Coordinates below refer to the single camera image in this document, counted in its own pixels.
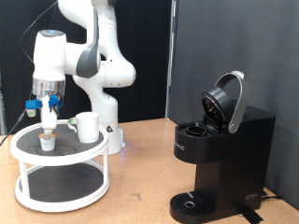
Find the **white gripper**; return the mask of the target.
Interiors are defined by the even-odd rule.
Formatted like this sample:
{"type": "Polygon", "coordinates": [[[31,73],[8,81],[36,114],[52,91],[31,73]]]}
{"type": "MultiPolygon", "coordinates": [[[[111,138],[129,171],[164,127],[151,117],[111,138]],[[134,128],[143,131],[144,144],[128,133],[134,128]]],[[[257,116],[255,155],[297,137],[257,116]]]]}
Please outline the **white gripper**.
{"type": "Polygon", "coordinates": [[[50,97],[48,95],[42,98],[41,122],[46,136],[52,135],[52,130],[56,128],[57,124],[56,112],[50,108],[49,101],[50,97]]]}

